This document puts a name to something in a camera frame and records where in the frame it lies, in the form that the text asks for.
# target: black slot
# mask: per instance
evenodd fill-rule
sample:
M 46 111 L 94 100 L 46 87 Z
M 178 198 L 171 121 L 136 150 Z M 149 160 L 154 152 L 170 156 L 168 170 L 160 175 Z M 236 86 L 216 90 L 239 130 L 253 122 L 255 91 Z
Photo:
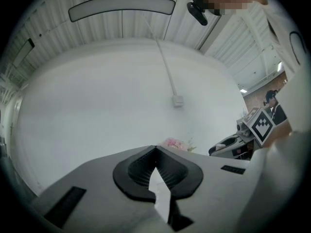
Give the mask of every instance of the black slot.
M 244 168 L 239 168 L 239 167 L 234 167 L 234 166 L 223 166 L 221 169 L 228 171 L 228 172 L 241 174 L 241 175 L 245 172 Z
M 62 228 L 85 192 L 85 189 L 73 186 L 44 218 L 55 226 Z

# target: hair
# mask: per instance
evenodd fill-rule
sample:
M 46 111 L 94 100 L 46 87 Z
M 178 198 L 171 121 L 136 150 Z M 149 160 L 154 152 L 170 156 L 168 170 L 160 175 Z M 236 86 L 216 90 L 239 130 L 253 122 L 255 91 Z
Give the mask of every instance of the hair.
M 268 91 L 267 92 L 267 94 L 266 94 L 266 101 L 267 101 L 267 103 L 269 103 L 269 99 L 272 99 L 272 98 L 276 98 L 276 94 L 277 94 L 277 90 L 274 90 L 274 91 L 272 91 L 272 90 L 270 90 L 270 91 Z

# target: electrical outlet box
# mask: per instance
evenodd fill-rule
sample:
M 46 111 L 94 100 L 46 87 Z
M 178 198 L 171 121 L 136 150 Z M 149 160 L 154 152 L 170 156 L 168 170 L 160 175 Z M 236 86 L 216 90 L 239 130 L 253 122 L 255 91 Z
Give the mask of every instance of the electrical outlet box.
M 174 95 L 172 97 L 172 101 L 173 101 L 173 106 L 174 107 L 182 107 L 182 106 L 184 106 L 184 97 L 183 96 Z

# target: person wearing black cap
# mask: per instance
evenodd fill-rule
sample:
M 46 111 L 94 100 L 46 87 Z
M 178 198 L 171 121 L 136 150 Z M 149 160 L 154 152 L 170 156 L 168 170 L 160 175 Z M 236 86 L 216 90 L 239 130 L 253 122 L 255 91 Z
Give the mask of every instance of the person wearing black cap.
M 276 99 L 277 90 L 270 90 L 266 94 L 266 100 L 269 104 L 270 108 L 272 109 L 272 121 L 278 125 L 281 122 L 284 122 L 287 117 L 282 109 L 282 107 L 279 105 L 277 99 Z

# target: black shirt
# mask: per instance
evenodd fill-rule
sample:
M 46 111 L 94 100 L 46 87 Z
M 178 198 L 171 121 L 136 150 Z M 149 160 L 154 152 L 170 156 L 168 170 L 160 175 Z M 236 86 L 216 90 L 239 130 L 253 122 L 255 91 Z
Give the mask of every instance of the black shirt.
M 274 113 L 272 116 L 272 121 L 276 125 L 280 124 L 281 122 L 283 122 L 287 119 L 287 116 L 285 115 L 285 113 L 284 113 L 284 111 L 280 105 L 276 106 L 276 108 L 272 110 L 272 113 Z

